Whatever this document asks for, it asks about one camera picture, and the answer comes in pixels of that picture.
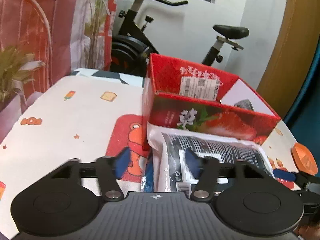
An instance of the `strawberry box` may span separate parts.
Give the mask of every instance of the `strawberry box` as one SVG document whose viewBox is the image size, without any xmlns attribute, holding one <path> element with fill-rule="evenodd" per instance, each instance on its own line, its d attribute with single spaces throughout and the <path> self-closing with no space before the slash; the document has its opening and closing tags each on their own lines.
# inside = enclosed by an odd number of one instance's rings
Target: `strawberry box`
<svg viewBox="0 0 320 240">
<path fill-rule="evenodd" d="M 151 54 L 142 104 L 147 123 L 262 144 L 281 118 L 239 76 Z"/>
</svg>

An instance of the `barcode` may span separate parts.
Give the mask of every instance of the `barcode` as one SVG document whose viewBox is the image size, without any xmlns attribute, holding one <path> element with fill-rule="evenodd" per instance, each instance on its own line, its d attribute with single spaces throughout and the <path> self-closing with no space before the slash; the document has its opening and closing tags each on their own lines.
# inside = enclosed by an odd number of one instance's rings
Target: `barcode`
<svg viewBox="0 0 320 240">
<path fill-rule="evenodd" d="M 218 92 L 219 92 L 219 85 L 217 84 L 214 88 L 214 95 L 212 100 L 215 101 L 217 99 Z"/>
<path fill-rule="evenodd" d="M 199 79 L 198 80 L 198 86 L 199 87 L 204 87 L 204 85 L 205 85 L 205 79 Z"/>
<path fill-rule="evenodd" d="M 184 96 L 185 97 L 187 97 L 188 94 L 189 94 L 190 82 L 191 82 L 191 79 L 187 78 L 186 86 L 185 86 L 185 89 L 184 89 Z"/>
<path fill-rule="evenodd" d="M 185 192 L 187 194 L 187 197 L 190 198 L 190 191 L 191 191 L 190 183 L 176 182 L 176 185 L 177 185 L 178 192 Z"/>
</svg>

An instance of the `black round pad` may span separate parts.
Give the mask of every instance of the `black round pad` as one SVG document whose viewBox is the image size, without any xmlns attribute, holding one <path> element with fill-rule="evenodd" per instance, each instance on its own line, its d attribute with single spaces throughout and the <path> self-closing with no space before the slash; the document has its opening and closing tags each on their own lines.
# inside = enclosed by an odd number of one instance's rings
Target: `black round pad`
<svg viewBox="0 0 320 240">
<path fill-rule="evenodd" d="M 11 215 L 19 231 L 59 236 L 88 224 L 99 209 L 98 197 L 85 187 L 62 180 L 34 184 L 18 194 Z"/>
<path fill-rule="evenodd" d="M 252 179 L 223 191 L 215 206 L 220 218 L 252 236 L 277 236 L 293 230 L 303 215 L 297 194 L 278 183 Z"/>
</svg>

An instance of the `red chair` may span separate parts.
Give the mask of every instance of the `red chair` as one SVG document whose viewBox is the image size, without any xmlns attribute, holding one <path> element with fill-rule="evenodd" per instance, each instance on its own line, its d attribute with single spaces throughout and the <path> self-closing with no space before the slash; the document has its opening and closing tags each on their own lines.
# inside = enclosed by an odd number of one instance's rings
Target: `red chair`
<svg viewBox="0 0 320 240">
<path fill-rule="evenodd" d="M 52 85 L 51 33 L 47 17 L 36 0 L 0 0 L 0 48 L 7 46 L 19 47 L 34 54 L 35 61 L 42 62 L 41 67 L 33 70 L 34 80 L 23 86 L 25 100 L 47 91 Z"/>
</svg>

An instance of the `exercise bike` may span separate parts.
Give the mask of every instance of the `exercise bike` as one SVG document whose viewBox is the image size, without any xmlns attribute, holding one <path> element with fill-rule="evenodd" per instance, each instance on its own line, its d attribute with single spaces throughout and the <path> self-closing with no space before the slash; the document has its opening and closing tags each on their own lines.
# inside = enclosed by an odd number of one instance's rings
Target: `exercise bike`
<svg viewBox="0 0 320 240">
<path fill-rule="evenodd" d="M 143 33 L 148 23 L 153 22 L 153 18 L 146 16 L 145 24 L 140 29 L 134 19 L 144 0 L 135 0 L 132 7 L 126 13 L 120 11 L 119 17 L 124 21 L 121 25 L 119 34 L 112 38 L 112 62 L 110 71 L 127 73 L 137 76 L 145 76 L 147 71 L 147 58 L 150 53 L 159 53 L 149 39 Z M 155 0 L 169 6 L 180 6 L 188 4 L 188 1 L 170 2 L 167 0 Z M 232 45 L 234 50 L 243 49 L 239 44 L 229 39 L 241 39 L 249 35 L 249 30 L 244 27 L 233 27 L 226 25 L 215 25 L 213 29 L 223 35 L 217 36 L 217 41 L 210 48 L 202 64 L 211 66 L 214 60 L 222 62 L 223 57 L 219 55 L 224 43 Z"/>
</svg>

